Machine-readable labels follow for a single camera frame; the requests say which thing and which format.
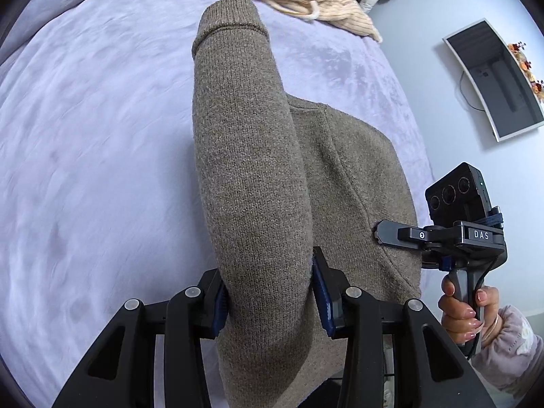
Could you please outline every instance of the tv screen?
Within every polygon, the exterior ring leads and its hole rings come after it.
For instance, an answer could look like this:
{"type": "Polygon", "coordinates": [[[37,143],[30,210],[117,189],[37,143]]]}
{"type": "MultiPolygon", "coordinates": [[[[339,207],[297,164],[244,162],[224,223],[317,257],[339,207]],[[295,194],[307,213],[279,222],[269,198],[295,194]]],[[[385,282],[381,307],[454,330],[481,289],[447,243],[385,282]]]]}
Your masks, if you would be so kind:
{"type": "Polygon", "coordinates": [[[540,101],[508,46],[486,20],[444,39],[461,61],[497,141],[544,124],[540,101]]]}

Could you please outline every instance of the pink manicured nail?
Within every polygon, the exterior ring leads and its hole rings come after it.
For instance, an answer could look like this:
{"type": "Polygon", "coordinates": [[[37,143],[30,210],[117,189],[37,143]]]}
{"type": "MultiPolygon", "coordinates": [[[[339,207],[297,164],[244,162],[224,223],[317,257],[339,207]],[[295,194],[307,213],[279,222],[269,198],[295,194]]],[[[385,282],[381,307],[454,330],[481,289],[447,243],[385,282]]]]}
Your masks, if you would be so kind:
{"type": "Polygon", "coordinates": [[[476,296],[478,297],[478,301],[480,302],[483,302],[488,298],[488,294],[483,290],[478,290],[476,296]]]}

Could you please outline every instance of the sleeve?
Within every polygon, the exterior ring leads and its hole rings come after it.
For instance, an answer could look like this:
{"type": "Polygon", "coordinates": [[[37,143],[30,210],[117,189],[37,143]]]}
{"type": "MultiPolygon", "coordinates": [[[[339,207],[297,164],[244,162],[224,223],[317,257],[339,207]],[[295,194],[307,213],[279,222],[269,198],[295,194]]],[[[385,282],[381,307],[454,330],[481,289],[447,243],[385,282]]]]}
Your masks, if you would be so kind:
{"type": "Polygon", "coordinates": [[[208,233],[229,293],[218,338],[230,406],[273,406],[312,344],[312,220],[293,117],[251,0],[206,9],[192,53],[208,233]]]}
{"type": "Polygon", "coordinates": [[[498,390],[522,397],[544,368],[542,338],[512,306],[499,311],[504,320],[495,340],[472,360],[474,368],[498,390]]]}

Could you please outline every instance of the camera lens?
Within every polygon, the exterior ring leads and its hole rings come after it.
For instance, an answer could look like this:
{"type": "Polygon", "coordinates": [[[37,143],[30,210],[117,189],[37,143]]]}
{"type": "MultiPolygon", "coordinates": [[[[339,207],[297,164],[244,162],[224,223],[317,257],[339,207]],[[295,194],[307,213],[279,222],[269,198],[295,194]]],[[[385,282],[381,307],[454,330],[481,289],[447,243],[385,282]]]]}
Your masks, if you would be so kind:
{"type": "Polygon", "coordinates": [[[429,201],[429,205],[433,210],[437,210],[440,207],[440,199],[438,196],[433,196],[429,201]]]}
{"type": "Polygon", "coordinates": [[[444,190],[442,190],[442,199],[448,205],[455,201],[455,189],[452,185],[444,187],[444,190]]]}
{"type": "Polygon", "coordinates": [[[461,193],[466,193],[467,191],[469,191],[469,188],[471,188],[471,182],[468,178],[462,177],[459,180],[458,187],[461,193]]]}

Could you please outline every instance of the bed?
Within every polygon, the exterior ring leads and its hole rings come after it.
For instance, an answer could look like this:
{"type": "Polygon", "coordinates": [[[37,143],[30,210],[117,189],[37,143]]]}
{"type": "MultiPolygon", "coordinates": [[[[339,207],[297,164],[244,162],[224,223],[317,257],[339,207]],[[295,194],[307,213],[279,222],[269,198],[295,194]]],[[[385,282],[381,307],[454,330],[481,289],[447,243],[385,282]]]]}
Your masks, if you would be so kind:
{"type": "MultiPolygon", "coordinates": [[[[127,299],[170,299],[215,266],[191,123],[191,44],[214,1],[32,0],[0,49],[0,355],[36,408],[127,299]]],[[[285,90],[381,130],[429,224],[425,147],[379,45],[256,5],[285,90]]],[[[203,357],[227,407],[213,342],[203,357]]]]}

